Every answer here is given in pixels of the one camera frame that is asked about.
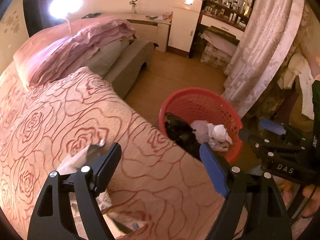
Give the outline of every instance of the red basket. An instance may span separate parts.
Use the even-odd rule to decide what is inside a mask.
[[[202,88],[186,88],[171,94],[162,104],[159,113],[159,128],[164,135],[167,135],[164,127],[164,114],[167,112],[179,116],[189,124],[195,120],[223,124],[233,145],[222,155],[229,163],[238,157],[243,144],[238,137],[238,131],[243,127],[242,122],[230,103],[220,95]]]

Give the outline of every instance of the lamp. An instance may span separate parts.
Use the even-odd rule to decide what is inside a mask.
[[[71,23],[67,19],[68,13],[75,13],[80,9],[82,0],[53,0],[49,12],[53,17],[65,19],[69,24],[69,30],[72,34]]]
[[[191,4],[193,4],[193,0],[186,0],[184,3],[187,5],[191,5]]]

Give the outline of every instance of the folded blanket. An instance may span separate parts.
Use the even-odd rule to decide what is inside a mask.
[[[81,19],[44,29],[28,39],[14,54],[19,77],[26,90],[52,82],[78,69],[110,42],[130,38],[132,25],[115,16]]]

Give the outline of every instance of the bed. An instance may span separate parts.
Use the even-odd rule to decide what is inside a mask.
[[[27,239],[48,174],[90,143],[118,142],[111,210],[147,222],[128,239],[205,239],[223,198],[203,165],[146,122],[88,68],[25,91],[15,63],[0,77],[0,208]]]

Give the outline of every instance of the drawer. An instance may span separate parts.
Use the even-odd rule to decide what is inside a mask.
[[[138,39],[157,43],[158,26],[137,23],[132,23],[132,26],[136,30],[135,35]]]
[[[232,35],[236,36],[236,38],[238,40],[241,40],[242,36],[243,36],[243,31],[238,30],[237,28],[230,26],[229,24],[226,24],[224,22],[221,22],[219,20],[213,19],[211,17],[208,17],[206,15],[202,16],[202,20],[201,20],[201,24],[211,27],[214,26],[218,29],[224,30],[228,33],[231,33]]]

